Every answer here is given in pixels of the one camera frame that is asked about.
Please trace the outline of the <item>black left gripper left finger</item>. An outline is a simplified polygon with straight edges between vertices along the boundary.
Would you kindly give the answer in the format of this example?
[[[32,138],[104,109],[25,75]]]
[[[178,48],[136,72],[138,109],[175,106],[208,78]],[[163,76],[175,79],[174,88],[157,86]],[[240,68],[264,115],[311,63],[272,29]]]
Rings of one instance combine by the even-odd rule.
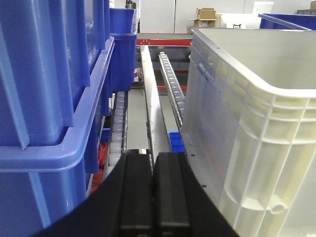
[[[152,172],[148,155],[123,154],[82,204],[37,237],[151,237]]]

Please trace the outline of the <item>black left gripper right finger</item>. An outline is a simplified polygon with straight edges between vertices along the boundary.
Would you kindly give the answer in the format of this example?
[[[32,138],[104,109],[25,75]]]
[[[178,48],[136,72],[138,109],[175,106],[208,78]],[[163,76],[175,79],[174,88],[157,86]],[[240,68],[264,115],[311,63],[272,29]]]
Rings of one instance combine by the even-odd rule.
[[[153,174],[154,236],[236,237],[184,153],[159,153]]]

